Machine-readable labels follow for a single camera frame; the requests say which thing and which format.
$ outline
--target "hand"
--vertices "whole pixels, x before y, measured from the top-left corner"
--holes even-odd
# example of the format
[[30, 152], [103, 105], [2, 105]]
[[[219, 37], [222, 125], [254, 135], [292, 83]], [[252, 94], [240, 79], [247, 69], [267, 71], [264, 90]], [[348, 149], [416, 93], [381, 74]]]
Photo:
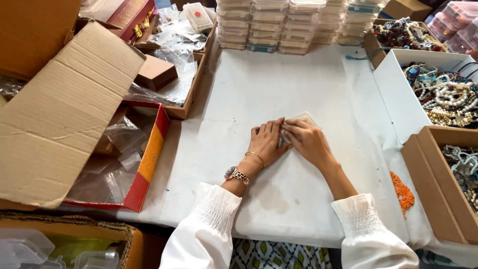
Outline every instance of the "hand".
[[282, 129], [285, 130], [285, 134], [291, 140], [292, 145], [321, 172], [324, 172], [324, 169], [336, 162], [324, 133], [320, 129], [299, 119], [286, 120], [285, 123], [287, 125], [283, 125]]
[[[292, 148], [288, 145], [277, 147], [277, 145], [279, 144], [279, 131], [283, 122], [284, 117], [276, 121], [269, 121], [267, 123], [264, 123], [260, 127], [254, 127], [250, 131], [250, 144], [247, 151], [252, 151], [255, 154], [259, 155], [264, 161], [265, 166], [268, 166], [269, 164], [273, 163], [288, 149]], [[244, 163], [248, 164], [248, 167], [246, 169], [249, 169], [249, 167], [253, 168], [249, 169], [253, 170], [249, 172], [250, 174], [257, 173], [263, 167], [261, 160], [252, 153], [248, 153], [241, 161], [241, 165], [238, 166], [238, 169], [241, 172], [241, 166]]]

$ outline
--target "bracelet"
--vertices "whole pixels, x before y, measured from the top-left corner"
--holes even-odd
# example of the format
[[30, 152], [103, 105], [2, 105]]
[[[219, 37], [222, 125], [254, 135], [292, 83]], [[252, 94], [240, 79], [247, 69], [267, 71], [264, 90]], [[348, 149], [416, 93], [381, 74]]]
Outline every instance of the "bracelet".
[[261, 160], [261, 162], [262, 162], [262, 169], [264, 169], [264, 168], [266, 167], [266, 164], [264, 163], [264, 161], [262, 160], [262, 158], [261, 158], [259, 155], [255, 154], [255, 153], [252, 152], [252, 151], [248, 151], [248, 152], [246, 152], [246, 154], [244, 154], [244, 155], [247, 155], [248, 153], [254, 154], [255, 156], [257, 156], [257, 158], [259, 158], [259, 160]]

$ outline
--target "white shirt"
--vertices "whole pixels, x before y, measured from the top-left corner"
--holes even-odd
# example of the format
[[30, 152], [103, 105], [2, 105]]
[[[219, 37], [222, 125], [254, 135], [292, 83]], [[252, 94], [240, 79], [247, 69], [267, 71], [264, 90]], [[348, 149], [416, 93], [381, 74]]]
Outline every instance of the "white shirt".
[[[160, 269], [227, 269], [232, 255], [231, 229], [242, 198], [218, 185], [200, 183], [193, 208], [164, 248]], [[371, 194], [332, 202], [345, 239], [342, 267], [418, 268], [417, 255], [387, 230]]]

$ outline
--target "white tablecloth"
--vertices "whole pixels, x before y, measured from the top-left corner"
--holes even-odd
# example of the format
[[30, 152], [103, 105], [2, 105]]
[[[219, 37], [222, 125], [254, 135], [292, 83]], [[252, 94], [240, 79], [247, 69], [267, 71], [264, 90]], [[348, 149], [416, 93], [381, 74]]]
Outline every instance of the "white tablecloth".
[[[214, 76], [210, 90], [205, 85], [196, 93], [190, 119], [171, 122], [142, 212], [116, 212], [119, 220], [176, 227], [198, 184], [220, 185], [223, 173], [243, 158], [251, 128], [309, 111], [357, 191], [373, 194], [389, 230], [415, 248], [478, 266], [478, 247], [435, 239], [370, 62], [344, 58], [366, 55], [362, 48], [318, 46], [305, 56], [218, 51], [217, 68], [211, 65], [205, 74]], [[415, 194], [407, 220], [390, 170]], [[332, 200], [320, 172], [292, 149], [250, 184], [233, 236], [340, 247], [344, 233]]]

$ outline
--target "wrist watch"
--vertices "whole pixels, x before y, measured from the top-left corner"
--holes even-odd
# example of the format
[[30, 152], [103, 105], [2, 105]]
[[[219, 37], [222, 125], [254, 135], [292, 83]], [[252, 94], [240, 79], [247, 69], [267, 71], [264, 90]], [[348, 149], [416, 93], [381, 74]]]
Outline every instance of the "wrist watch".
[[224, 179], [229, 180], [229, 179], [232, 179], [232, 178], [239, 179], [242, 183], [244, 183], [244, 185], [246, 185], [246, 187], [249, 184], [249, 178], [246, 175], [244, 175], [243, 173], [239, 172], [237, 166], [233, 166], [233, 167], [229, 168], [226, 171], [226, 173], [224, 174]]

